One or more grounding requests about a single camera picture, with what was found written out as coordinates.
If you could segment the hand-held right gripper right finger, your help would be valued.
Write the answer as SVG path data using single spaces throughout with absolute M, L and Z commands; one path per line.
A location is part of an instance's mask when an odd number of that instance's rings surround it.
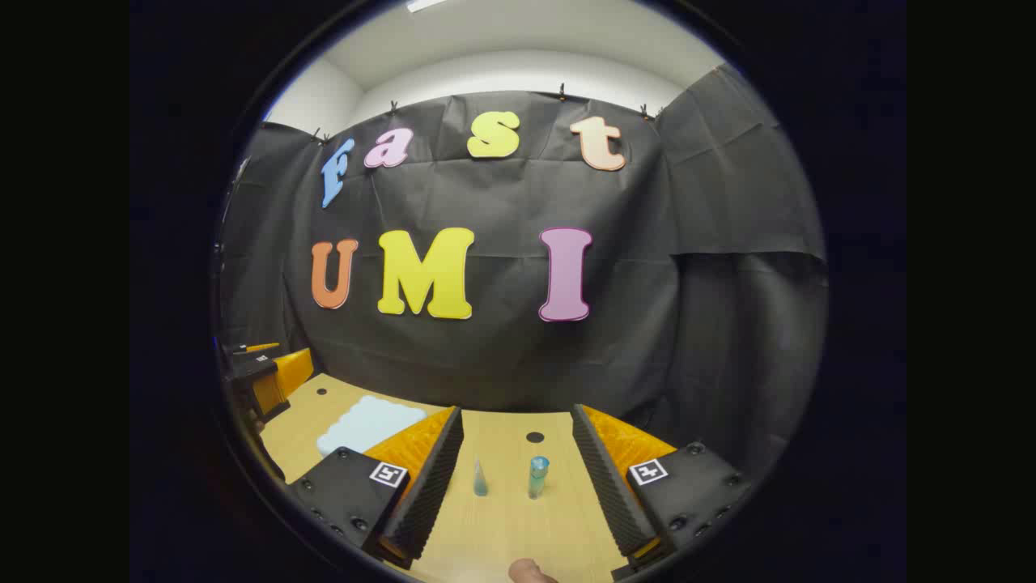
M 699 440 L 672 446 L 582 403 L 572 435 L 625 572 L 702 546 L 754 486 Z

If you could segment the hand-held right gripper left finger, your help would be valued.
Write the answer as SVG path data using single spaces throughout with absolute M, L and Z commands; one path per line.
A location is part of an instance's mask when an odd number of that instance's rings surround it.
M 410 569 L 434 528 L 463 440 L 462 410 L 445 407 L 367 453 L 337 447 L 289 490 L 339 545 Z

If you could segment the light blue small suitcase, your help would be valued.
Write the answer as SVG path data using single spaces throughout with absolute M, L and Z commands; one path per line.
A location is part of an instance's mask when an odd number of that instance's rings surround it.
M 375 396 L 363 396 L 318 436 L 317 451 L 322 457 L 327 457 L 341 447 L 366 453 L 427 416 L 426 411 L 418 407 L 388 402 Z

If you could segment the black backdrop cloth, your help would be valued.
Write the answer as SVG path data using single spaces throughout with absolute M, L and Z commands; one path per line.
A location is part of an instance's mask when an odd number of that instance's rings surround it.
M 759 477 L 817 377 L 817 203 L 741 72 L 645 121 L 503 90 L 321 141 L 270 123 L 223 222 L 222 340 L 310 348 L 370 391 L 493 412 L 585 403 Z

